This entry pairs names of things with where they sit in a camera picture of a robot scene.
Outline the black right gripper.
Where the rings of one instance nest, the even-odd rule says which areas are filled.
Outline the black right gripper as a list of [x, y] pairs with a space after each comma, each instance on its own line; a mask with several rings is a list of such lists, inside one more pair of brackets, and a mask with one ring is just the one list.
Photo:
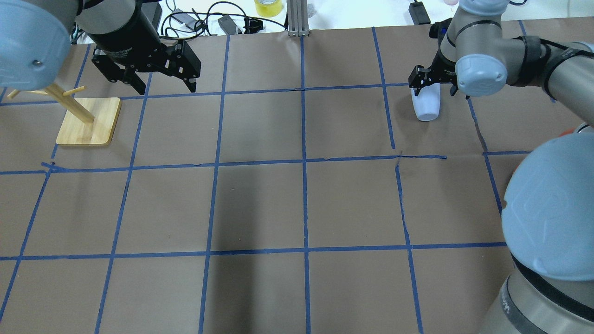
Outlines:
[[424, 87], [433, 84], [452, 84], [450, 96], [454, 97], [459, 91], [455, 65], [441, 51], [437, 51], [430, 66], [425, 68], [416, 65], [408, 77], [408, 86], [413, 89], [413, 96], [419, 97]]

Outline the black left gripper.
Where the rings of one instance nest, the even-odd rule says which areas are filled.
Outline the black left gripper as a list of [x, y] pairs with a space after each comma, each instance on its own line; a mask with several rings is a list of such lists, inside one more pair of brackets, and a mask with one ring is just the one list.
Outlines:
[[143, 0], [81, 0], [76, 23], [95, 42], [92, 62], [110, 82], [130, 85], [139, 95], [146, 83], [138, 73], [159, 72], [181, 79], [191, 93], [201, 74], [201, 61], [184, 40], [165, 45]]

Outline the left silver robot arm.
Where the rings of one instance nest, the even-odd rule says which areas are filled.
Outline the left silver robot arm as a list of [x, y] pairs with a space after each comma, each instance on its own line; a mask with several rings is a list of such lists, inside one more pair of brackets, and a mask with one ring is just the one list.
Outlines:
[[161, 42], [142, 0], [3, 0], [0, 3], [2, 87], [39, 90], [58, 76], [74, 26], [96, 45], [92, 61], [109, 82], [143, 95], [140, 73], [159, 72], [196, 92], [201, 62], [184, 40]]

